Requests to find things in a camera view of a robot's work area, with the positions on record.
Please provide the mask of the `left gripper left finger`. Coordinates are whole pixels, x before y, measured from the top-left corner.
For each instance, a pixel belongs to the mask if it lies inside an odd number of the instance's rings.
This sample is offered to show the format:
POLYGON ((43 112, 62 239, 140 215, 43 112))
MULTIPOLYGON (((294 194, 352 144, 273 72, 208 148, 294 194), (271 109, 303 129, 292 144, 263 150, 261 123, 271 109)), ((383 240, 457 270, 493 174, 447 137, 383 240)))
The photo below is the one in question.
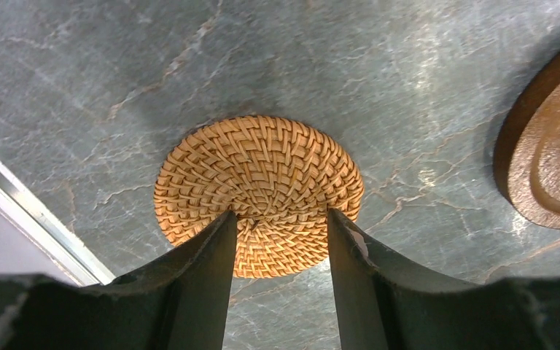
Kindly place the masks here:
POLYGON ((0 349, 221 349, 237 218, 107 285, 0 275, 0 349))

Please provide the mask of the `woven rattan coaster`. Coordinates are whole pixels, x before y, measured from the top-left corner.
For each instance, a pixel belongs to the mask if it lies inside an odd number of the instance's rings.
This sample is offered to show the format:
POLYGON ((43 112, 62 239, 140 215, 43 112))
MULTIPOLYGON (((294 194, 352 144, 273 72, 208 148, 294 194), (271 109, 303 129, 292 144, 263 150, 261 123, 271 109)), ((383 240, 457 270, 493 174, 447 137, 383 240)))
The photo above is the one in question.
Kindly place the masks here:
POLYGON ((325 260, 328 211, 356 219, 364 192, 357 164, 330 136, 298 121, 247 115, 183 138, 160 168, 153 203, 174 246, 233 212, 234 276, 270 279, 325 260))

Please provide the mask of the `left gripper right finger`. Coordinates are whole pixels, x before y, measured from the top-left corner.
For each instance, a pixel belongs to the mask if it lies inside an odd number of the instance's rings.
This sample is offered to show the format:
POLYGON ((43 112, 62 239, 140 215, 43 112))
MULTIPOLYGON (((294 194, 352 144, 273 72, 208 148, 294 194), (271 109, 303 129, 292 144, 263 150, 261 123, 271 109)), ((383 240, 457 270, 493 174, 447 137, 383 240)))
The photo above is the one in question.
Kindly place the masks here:
POLYGON ((560 277, 473 284, 327 214, 343 349, 560 349, 560 277))

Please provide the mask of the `wooden coaster one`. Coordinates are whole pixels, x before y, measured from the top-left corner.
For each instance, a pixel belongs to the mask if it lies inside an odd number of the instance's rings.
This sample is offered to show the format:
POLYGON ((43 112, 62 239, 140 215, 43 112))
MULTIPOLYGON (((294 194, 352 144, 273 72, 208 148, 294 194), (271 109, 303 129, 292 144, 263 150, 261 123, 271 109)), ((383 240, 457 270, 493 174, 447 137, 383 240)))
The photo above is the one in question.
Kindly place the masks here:
POLYGON ((494 180, 529 221, 560 230, 560 52, 532 79, 497 137, 494 180))

